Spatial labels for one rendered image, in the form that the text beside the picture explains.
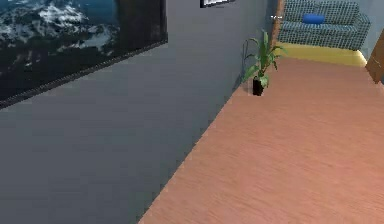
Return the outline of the small black framed picture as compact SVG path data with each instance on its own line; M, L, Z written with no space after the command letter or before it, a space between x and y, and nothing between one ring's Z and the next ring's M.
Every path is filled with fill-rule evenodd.
M213 7L221 4L234 2L235 0L200 0L200 8Z

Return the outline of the checked grey sofa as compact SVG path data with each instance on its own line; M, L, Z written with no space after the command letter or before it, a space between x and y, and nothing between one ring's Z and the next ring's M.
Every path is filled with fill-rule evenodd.
M304 14L325 16L322 24L305 24ZM280 42L360 50L371 26L359 4L342 0L286 0Z

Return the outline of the framed mountain landscape picture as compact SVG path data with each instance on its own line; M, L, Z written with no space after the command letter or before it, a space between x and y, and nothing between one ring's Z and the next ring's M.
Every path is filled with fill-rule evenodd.
M0 0L0 110L167 42L166 0Z

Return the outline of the green house plant black pot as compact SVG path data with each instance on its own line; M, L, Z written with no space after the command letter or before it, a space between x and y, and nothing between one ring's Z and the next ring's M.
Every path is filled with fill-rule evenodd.
M275 70L278 70L276 60L282 57L282 54L277 54L278 50L287 54L287 50L280 45L271 45L269 35L266 31L262 32L262 40L258 41L255 38L249 38L249 41L255 43L258 47L258 54L248 54L246 59L253 57L255 63L249 66L244 75L242 76L242 82L249 79L252 80L252 94L261 96L265 88L269 87L269 76L266 71L270 66L273 66Z

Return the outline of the brown wooden door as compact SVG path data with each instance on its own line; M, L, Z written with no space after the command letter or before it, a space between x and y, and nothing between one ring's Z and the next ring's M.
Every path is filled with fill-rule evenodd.
M375 44L365 68L375 83L379 83L384 77L384 29Z

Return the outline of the blue pillow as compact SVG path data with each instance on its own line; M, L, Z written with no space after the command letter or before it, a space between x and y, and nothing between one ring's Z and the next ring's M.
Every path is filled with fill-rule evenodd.
M305 24L322 24L325 21L324 15L319 14L304 14L302 22Z

